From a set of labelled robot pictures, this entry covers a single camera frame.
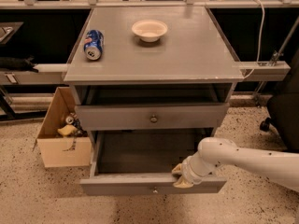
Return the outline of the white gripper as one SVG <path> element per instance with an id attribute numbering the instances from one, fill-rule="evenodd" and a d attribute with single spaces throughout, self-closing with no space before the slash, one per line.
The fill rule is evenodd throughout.
<path id="1" fill-rule="evenodd" d="M 172 175 L 182 175 L 173 186 L 178 189 L 188 189 L 191 185 L 200 184 L 203 178 L 214 170 L 214 164 L 204 161 L 199 154 L 193 154 L 172 169 Z"/>

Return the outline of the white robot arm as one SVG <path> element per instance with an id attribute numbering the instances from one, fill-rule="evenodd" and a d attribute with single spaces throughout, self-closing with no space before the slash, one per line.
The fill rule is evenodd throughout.
<path id="1" fill-rule="evenodd" d="M 179 163 L 173 175 L 179 175 L 175 188 L 188 189 L 223 165 L 232 165 L 268 179 L 287 189 L 299 191 L 299 154 L 238 147 L 224 138 L 202 139 L 197 151 Z"/>

